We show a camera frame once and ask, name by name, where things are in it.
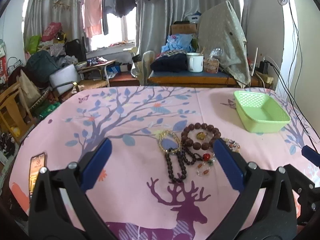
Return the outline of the bagged round crackers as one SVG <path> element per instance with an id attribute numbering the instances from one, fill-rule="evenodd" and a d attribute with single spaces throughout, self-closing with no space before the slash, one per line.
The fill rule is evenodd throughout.
<path id="1" fill-rule="evenodd" d="M 216 74 L 219 71 L 220 58 L 223 54 L 221 48 L 213 49 L 209 56 L 204 59 L 203 69 L 207 73 Z"/>

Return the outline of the smartphone with lit screen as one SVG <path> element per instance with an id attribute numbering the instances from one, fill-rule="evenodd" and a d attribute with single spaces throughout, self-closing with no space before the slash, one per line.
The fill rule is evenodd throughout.
<path id="1" fill-rule="evenodd" d="M 39 170 L 46 166 L 47 155 L 42 152 L 31 157 L 29 166 L 29 197 L 32 196 Z"/>

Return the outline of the grey window curtain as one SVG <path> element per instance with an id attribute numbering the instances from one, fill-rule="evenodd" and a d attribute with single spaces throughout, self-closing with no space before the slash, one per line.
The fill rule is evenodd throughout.
<path id="1" fill-rule="evenodd" d="M 136 7 L 136 46 L 142 55 L 152 50 L 161 52 L 170 27 L 176 21 L 196 12 L 204 13 L 226 0 L 139 0 Z M 244 0 L 228 0 L 238 19 L 242 18 Z"/>

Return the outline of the black power adapter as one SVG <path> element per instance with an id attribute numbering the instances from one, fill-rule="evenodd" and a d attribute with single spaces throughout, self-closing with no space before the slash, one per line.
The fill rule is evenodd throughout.
<path id="1" fill-rule="evenodd" d="M 269 63 L 267 60 L 260 61 L 258 72 L 262 74 L 268 74 L 268 66 L 269 66 Z"/>

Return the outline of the cardboard box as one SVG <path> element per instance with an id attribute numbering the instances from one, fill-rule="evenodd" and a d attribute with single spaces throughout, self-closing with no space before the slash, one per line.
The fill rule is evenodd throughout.
<path id="1" fill-rule="evenodd" d="M 172 24 L 170 28 L 171 35 L 197 33 L 197 24 L 195 23 Z"/>

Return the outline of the grey dotted cloth cover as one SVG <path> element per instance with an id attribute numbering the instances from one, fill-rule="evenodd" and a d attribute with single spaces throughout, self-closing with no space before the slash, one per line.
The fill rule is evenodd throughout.
<path id="1" fill-rule="evenodd" d="M 197 44 L 204 58 L 218 51 L 216 58 L 222 71 L 231 75 L 241 88 L 251 82 L 247 62 L 246 37 L 230 1 L 205 11 L 197 25 Z"/>

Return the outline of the wooden desk blue top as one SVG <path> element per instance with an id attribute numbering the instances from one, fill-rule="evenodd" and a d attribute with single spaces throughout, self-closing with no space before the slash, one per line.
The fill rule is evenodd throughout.
<path id="1" fill-rule="evenodd" d="M 167 87 L 193 87 L 193 88 L 225 88 L 233 87 L 240 88 L 232 76 L 223 72 L 218 73 L 192 73 L 189 71 L 183 72 L 154 72 L 148 77 L 148 82 L 154 85 Z"/>

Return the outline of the pink deer print bedsheet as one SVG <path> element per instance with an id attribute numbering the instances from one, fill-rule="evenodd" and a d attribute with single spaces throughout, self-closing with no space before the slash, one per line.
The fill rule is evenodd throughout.
<path id="1" fill-rule="evenodd" d="M 319 168 L 301 154 L 315 137 L 301 125 L 291 104 L 269 94 L 291 117 L 277 133 L 249 133 L 235 108 L 232 88 L 119 87 L 84 90 L 41 121 L 22 144 L 9 180 L 21 208 L 29 210 L 31 157 L 45 152 L 50 170 L 65 168 L 104 138 L 112 154 L 87 196 L 120 239 L 205 239 L 218 226 L 238 193 L 215 163 L 207 174 L 187 167 L 182 186 L 170 185 L 161 148 L 175 147 L 164 130 L 181 134 L 206 123 L 236 141 L 246 161 L 275 170 L 291 164 L 319 185 Z"/>

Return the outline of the pink plastic bag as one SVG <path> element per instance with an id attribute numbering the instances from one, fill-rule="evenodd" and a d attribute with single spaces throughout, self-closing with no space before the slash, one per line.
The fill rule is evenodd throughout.
<path id="1" fill-rule="evenodd" d="M 48 25 L 42 34 L 41 41 L 46 42 L 54 39 L 57 33 L 62 29 L 62 24 L 60 22 L 52 22 Z"/>

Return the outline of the amber pendant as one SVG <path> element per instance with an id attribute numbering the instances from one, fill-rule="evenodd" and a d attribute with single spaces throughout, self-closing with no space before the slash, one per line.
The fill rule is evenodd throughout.
<path id="1" fill-rule="evenodd" d="M 207 137 L 207 134 L 204 133 L 204 132 L 199 132 L 199 133 L 197 133 L 197 135 L 196 135 L 197 140 L 205 140 L 206 137 Z"/>

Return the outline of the green plastic bag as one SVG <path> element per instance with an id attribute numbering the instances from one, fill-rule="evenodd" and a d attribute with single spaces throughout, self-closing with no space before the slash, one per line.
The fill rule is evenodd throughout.
<path id="1" fill-rule="evenodd" d="M 25 47 L 26 51 L 31 55 L 36 53 L 40 41 L 41 41 L 41 35 L 31 36 Z"/>

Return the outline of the white enamel mug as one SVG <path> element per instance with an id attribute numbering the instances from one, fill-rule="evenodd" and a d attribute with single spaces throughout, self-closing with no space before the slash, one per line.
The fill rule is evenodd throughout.
<path id="1" fill-rule="evenodd" d="M 200 73 L 203 71 L 204 55 L 200 53 L 187 53 L 187 65 L 189 72 Z"/>

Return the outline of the dark green bag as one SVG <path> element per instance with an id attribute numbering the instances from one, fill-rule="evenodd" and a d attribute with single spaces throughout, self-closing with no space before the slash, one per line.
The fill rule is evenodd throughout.
<path id="1" fill-rule="evenodd" d="M 24 68 L 29 79 L 36 83 L 48 83 L 49 77 L 59 70 L 51 55 L 41 50 L 33 54 Z"/>

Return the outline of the dark navy folded clothes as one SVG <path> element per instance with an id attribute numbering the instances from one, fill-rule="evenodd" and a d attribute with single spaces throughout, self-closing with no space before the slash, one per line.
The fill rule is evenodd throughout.
<path id="1" fill-rule="evenodd" d="M 162 55 L 150 65 L 154 72 L 181 72 L 188 70 L 187 56 L 184 53 Z"/>

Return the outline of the light blue clothes pile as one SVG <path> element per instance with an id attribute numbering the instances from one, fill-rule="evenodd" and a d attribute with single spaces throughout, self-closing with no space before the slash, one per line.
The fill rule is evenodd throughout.
<path id="1" fill-rule="evenodd" d="M 188 53 L 193 53 L 196 49 L 192 42 L 195 38 L 193 34 L 173 34 L 167 36 L 167 42 L 161 47 L 161 53 L 172 50 L 183 50 Z"/>

